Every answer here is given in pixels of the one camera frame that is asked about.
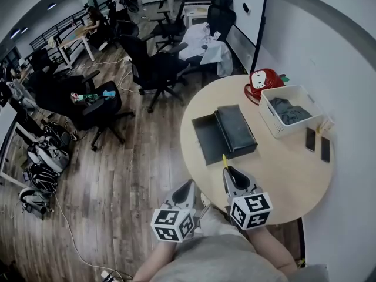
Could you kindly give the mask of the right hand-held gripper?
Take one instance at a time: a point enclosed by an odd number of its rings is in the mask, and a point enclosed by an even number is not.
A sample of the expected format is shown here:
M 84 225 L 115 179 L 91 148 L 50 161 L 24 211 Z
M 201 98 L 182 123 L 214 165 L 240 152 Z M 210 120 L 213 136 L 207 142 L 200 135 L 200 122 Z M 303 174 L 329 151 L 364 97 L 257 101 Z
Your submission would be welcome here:
M 256 187 L 256 178 L 244 170 L 229 166 L 223 169 L 223 182 L 228 195 L 231 223 L 241 230 L 265 226 L 273 211 L 273 205 L 268 193 Z

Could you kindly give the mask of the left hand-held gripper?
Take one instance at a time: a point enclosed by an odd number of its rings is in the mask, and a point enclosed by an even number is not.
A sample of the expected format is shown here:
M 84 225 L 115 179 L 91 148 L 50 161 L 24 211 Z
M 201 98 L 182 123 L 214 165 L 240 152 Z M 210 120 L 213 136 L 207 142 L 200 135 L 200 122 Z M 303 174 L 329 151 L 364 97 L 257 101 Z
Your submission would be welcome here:
M 159 241 L 183 242 L 194 230 L 193 209 L 196 201 L 196 184 L 187 180 L 171 190 L 164 200 L 167 206 L 184 206 L 186 209 L 155 209 L 151 228 Z

